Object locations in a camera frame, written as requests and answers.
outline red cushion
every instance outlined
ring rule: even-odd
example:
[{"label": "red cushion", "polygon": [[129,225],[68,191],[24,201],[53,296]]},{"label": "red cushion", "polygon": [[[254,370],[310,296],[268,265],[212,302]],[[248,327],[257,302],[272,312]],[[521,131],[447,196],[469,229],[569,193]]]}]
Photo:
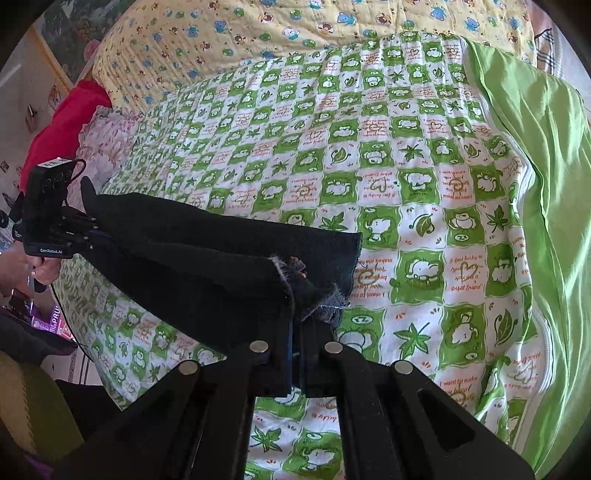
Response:
[{"label": "red cushion", "polygon": [[27,188],[29,172],[54,158],[76,158],[80,146],[78,135],[82,127],[92,120],[99,105],[111,108],[106,90],[98,83],[81,80],[68,94],[53,114],[51,123],[41,130],[29,147],[29,154],[22,166],[20,188]]}]

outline metal screw head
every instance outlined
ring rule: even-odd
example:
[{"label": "metal screw head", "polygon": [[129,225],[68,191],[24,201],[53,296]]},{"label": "metal screw head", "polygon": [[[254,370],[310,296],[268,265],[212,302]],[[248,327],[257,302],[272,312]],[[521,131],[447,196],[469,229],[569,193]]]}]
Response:
[{"label": "metal screw head", "polygon": [[399,360],[394,364],[394,369],[401,375],[408,375],[413,371],[413,365],[406,360]]},{"label": "metal screw head", "polygon": [[178,366],[178,371],[183,375],[193,375],[199,370],[199,364],[193,360],[185,360]]},{"label": "metal screw head", "polygon": [[269,350],[269,344],[264,340],[255,340],[251,343],[250,349],[255,353],[265,353]]},{"label": "metal screw head", "polygon": [[337,353],[341,353],[343,351],[343,344],[339,342],[326,342],[324,344],[324,350],[326,350],[328,353],[334,353],[336,355]]}]

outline black cloth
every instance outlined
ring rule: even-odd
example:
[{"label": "black cloth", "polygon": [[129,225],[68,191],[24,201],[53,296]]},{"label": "black cloth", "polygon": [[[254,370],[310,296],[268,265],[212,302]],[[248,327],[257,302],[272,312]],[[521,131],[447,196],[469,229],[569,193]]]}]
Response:
[{"label": "black cloth", "polygon": [[81,188],[87,214],[112,238],[93,236],[96,248],[82,255],[191,338],[227,353],[286,316],[338,326],[360,234],[216,215],[139,193],[96,195],[87,178]]},{"label": "black cloth", "polygon": [[76,348],[74,342],[35,329],[0,307],[0,351],[15,362],[41,365],[47,355],[71,355]]},{"label": "black cloth", "polygon": [[56,384],[85,441],[121,412],[102,385],[78,385],[63,380],[56,380]]}]

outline yellow quilt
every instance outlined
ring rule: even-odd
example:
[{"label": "yellow quilt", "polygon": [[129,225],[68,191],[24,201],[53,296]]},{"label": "yellow quilt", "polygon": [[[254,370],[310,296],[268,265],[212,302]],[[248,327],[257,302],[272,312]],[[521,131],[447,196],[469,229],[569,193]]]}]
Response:
[{"label": "yellow quilt", "polygon": [[402,30],[535,56],[523,0],[138,0],[105,37],[93,75],[114,105],[146,111],[199,76]]}]

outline wall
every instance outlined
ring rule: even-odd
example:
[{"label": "wall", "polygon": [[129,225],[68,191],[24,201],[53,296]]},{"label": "wall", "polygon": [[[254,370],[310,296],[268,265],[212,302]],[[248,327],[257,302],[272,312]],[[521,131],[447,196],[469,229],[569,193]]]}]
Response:
[{"label": "wall", "polygon": [[[57,80],[35,34],[29,32],[0,72],[0,192],[11,198],[18,193],[14,184],[18,184],[17,167],[27,157],[35,135],[51,120],[53,110],[48,97],[54,85],[61,98],[65,97],[66,88]],[[29,104],[38,112],[33,133],[29,133],[25,123]],[[7,208],[0,197],[0,209],[7,211]]]}]

